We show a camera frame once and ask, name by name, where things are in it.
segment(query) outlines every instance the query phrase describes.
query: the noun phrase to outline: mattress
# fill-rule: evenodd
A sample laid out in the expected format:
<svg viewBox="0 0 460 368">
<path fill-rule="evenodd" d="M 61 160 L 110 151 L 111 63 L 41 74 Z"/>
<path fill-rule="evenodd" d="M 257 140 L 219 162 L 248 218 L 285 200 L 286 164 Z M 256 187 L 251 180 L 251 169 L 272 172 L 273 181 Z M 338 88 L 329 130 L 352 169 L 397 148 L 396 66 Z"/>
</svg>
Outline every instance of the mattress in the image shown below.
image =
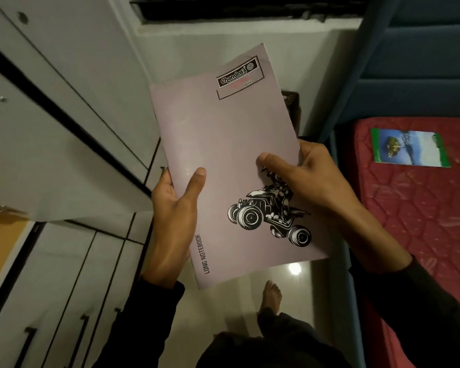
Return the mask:
<svg viewBox="0 0 460 368">
<path fill-rule="evenodd" d="M 460 119 L 368 118 L 352 128 L 354 144 L 343 143 L 349 149 L 340 155 L 362 203 L 460 301 Z M 451 167 L 375 163 L 371 128 L 438 132 Z M 368 366 L 412 367 L 393 330 L 358 296 Z"/>
</svg>

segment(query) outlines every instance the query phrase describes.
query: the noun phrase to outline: chandra's logo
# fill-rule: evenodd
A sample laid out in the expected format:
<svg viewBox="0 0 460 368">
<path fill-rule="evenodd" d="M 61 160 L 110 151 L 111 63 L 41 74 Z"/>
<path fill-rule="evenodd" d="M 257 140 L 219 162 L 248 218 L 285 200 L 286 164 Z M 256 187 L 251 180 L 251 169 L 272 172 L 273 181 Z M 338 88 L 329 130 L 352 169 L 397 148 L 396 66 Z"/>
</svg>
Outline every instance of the chandra's logo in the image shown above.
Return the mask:
<svg viewBox="0 0 460 368">
<path fill-rule="evenodd" d="M 218 81 L 218 87 L 221 88 L 225 85 L 230 84 L 231 82 L 245 76 L 246 74 L 259 68 L 257 56 L 252 58 L 249 61 L 246 61 L 244 64 L 238 66 L 230 72 L 227 72 L 216 78 Z"/>
</svg>

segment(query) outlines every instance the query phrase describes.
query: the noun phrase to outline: book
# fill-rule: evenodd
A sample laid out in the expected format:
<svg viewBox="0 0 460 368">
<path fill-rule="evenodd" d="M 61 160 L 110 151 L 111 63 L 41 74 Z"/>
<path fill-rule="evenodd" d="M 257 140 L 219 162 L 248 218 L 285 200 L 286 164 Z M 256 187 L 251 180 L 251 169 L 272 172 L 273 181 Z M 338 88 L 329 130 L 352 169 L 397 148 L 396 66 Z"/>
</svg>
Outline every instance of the book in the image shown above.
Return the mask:
<svg viewBox="0 0 460 368">
<path fill-rule="evenodd" d="M 300 147 L 263 44 L 198 76 L 151 86 L 178 196 L 207 170 L 190 247 L 199 288 L 330 253 L 329 233 L 262 152 L 298 165 Z"/>
<path fill-rule="evenodd" d="M 371 129 L 375 162 L 449 168 L 450 161 L 438 133 Z"/>
</svg>

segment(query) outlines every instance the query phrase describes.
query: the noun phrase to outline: floor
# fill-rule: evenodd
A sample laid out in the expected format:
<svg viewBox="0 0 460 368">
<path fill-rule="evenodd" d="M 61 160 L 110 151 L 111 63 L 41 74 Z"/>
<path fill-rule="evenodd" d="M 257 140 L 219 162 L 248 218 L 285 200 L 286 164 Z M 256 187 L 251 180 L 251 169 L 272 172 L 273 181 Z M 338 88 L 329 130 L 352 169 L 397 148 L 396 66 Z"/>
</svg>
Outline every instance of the floor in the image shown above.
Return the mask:
<svg viewBox="0 0 460 368">
<path fill-rule="evenodd" d="M 332 342 L 328 273 L 329 260 L 299 262 L 253 272 L 200 291 L 188 261 L 179 277 L 186 291 L 159 368 L 193 368 L 213 335 L 221 331 L 260 336 L 256 312 L 267 280 L 277 283 L 282 291 L 280 311 L 310 323 Z"/>
</svg>

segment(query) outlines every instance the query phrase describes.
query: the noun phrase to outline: screw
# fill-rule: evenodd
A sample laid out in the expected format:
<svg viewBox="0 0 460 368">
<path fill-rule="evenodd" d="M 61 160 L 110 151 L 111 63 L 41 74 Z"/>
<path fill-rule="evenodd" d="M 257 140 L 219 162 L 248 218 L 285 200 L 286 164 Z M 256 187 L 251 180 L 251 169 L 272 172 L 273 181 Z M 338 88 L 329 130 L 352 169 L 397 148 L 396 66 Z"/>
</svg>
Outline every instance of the screw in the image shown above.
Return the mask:
<svg viewBox="0 0 460 368">
<path fill-rule="evenodd" d="M 27 15 L 21 11 L 17 13 L 18 20 L 23 23 L 23 24 L 28 24 L 29 23 L 29 18 Z"/>
</svg>

